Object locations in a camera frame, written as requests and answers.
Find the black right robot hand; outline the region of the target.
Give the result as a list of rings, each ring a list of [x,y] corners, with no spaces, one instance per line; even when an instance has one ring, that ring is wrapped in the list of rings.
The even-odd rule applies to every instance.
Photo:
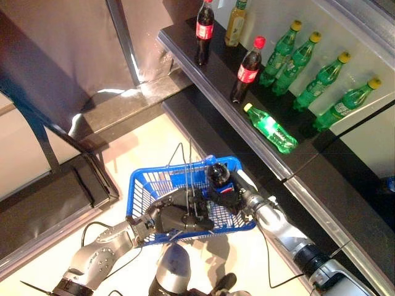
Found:
[[[253,196],[259,195],[256,185],[241,169],[230,171],[221,163],[216,163],[207,169],[207,179],[209,199],[234,215],[246,208]]]

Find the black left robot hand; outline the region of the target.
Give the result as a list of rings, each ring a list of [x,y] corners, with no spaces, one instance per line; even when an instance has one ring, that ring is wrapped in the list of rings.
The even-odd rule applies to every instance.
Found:
[[[209,218],[207,200],[200,188],[176,188],[150,204],[146,214],[153,220],[157,233],[174,229],[183,232],[214,229],[214,222]]]

